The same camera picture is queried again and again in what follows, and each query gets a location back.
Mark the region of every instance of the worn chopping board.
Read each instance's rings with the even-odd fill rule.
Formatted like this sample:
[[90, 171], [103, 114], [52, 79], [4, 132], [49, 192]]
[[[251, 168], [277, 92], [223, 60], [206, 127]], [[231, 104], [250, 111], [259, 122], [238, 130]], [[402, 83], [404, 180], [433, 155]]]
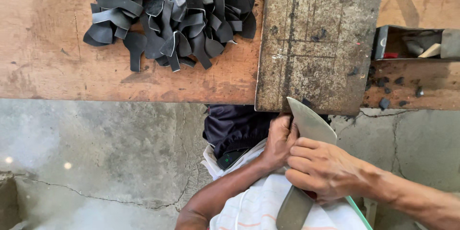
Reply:
[[357, 115], [380, 2], [265, 0], [256, 110], [289, 110], [290, 96], [319, 114]]

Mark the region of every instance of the wooden table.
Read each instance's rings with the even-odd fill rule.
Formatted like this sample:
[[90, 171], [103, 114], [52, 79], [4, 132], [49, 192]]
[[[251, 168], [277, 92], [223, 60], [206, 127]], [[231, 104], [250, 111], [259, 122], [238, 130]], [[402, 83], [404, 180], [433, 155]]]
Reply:
[[[460, 28], [459, 0], [382, 0], [377, 26], [395, 24], [422, 28]], [[382, 97], [391, 101], [390, 108], [460, 110], [460, 62], [439, 59], [374, 61], [376, 77], [387, 76], [390, 94], [373, 86], [364, 93], [362, 107], [379, 106]], [[403, 76], [404, 85], [394, 80]], [[415, 97], [418, 86], [424, 96]]]
[[255, 0], [254, 39], [235, 36], [209, 70], [141, 59], [130, 71], [122, 40], [83, 43], [95, 0], [1, 0], [0, 98], [253, 104], [263, 0]]
[[[91, 2], [94, 0], [0, 1], [0, 98], [254, 104], [263, 0], [256, 0], [253, 10], [258, 22], [254, 40], [236, 36], [238, 45], [227, 46], [223, 55], [212, 60], [209, 70], [198, 64], [176, 73], [144, 58], [142, 72], [131, 72], [122, 41], [100, 48], [83, 43], [91, 25]], [[460, 28], [459, 11], [457, 0], [382, 0], [378, 26]], [[395, 66], [400, 73], [408, 69]], [[433, 66], [444, 67], [445, 78], [460, 73], [451, 62]], [[406, 108], [460, 107], [458, 84], [451, 84], [430, 87], [437, 94], [429, 102], [418, 98]], [[412, 89], [400, 92], [403, 98]], [[446, 95], [449, 104], [444, 101]], [[375, 96], [364, 104], [376, 107], [379, 96]]]

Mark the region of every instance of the forearm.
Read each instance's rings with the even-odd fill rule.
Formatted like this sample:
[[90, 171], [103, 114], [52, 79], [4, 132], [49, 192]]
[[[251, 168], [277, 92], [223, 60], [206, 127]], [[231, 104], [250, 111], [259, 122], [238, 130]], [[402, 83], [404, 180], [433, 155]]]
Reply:
[[211, 218], [219, 214], [225, 202], [244, 192], [254, 182], [273, 171], [273, 168], [263, 161], [262, 155], [247, 165], [215, 180], [198, 191], [181, 210], [177, 220], [176, 229], [183, 229], [187, 224], [195, 221], [206, 223], [207, 227]]
[[376, 168], [365, 196], [400, 210], [431, 230], [458, 229], [460, 199]]

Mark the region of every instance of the mobile phone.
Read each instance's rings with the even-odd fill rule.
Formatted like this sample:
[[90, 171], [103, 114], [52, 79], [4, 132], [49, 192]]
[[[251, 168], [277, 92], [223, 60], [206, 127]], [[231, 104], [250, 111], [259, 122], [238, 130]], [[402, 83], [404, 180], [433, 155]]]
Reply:
[[249, 149], [239, 149], [236, 151], [231, 151], [225, 153], [221, 158], [217, 160], [217, 165], [222, 170], [227, 170], [228, 168], [232, 167], [234, 163], [238, 161], [240, 157], [242, 157], [245, 153], [247, 153]]

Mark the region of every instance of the red object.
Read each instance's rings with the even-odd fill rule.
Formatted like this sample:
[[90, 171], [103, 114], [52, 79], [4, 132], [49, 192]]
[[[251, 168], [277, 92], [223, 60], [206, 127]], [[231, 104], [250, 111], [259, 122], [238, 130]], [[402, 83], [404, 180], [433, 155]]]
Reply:
[[394, 53], [394, 52], [385, 52], [383, 54], [383, 58], [398, 58], [399, 53]]

